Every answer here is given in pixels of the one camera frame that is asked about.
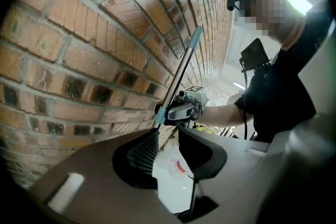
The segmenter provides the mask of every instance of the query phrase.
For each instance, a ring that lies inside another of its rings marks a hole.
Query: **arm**
[[[253,115],[246,113],[247,122],[252,118]],[[197,123],[215,127],[238,126],[244,123],[243,111],[234,104],[207,106]]]

